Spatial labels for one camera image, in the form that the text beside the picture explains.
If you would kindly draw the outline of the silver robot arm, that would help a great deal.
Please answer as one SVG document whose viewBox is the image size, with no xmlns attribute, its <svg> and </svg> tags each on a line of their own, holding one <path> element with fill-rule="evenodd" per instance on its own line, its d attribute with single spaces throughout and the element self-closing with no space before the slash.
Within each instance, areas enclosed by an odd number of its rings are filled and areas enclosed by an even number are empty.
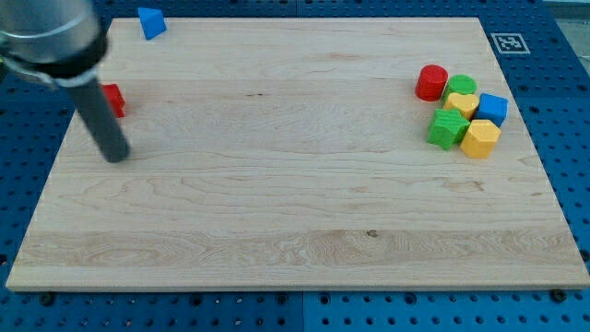
<svg viewBox="0 0 590 332">
<path fill-rule="evenodd" d="M 28 82 L 84 85 L 96 77 L 107 48 L 89 0 L 1 0 L 1 59 Z"/>
</svg>

